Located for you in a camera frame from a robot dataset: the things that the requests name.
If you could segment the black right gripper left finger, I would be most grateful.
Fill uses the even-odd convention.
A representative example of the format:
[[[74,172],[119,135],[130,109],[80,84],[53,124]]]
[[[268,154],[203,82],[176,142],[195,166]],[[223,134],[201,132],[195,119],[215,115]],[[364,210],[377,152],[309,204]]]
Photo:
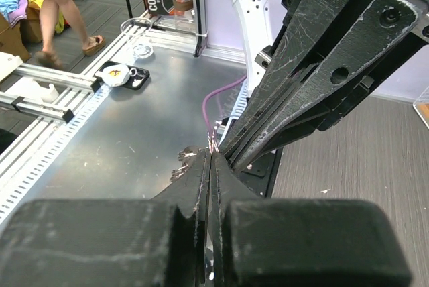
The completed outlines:
[[[1,234],[2,286],[200,286],[211,154],[151,199],[38,199]]]

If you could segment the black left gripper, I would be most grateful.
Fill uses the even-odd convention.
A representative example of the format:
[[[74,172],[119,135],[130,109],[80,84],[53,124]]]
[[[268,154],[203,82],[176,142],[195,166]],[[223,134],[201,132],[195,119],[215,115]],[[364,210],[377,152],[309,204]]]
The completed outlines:
[[[221,145],[231,168],[336,125],[428,45],[428,0],[299,0]]]

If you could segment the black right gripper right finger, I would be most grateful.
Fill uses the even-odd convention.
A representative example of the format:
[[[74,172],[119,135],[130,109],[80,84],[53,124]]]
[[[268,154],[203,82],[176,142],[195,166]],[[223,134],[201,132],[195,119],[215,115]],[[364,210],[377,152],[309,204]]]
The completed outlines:
[[[211,157],[216,286],[409,286],[385,212],[368,200],[261,198]]]

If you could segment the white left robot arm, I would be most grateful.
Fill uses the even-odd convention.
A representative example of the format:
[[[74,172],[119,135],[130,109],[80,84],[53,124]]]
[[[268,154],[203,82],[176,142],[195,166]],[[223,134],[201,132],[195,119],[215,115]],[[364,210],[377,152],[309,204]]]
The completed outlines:
[[[238,173],[337,124],[428,45],[428,0],[231,0],[248,104],[220,146]]]

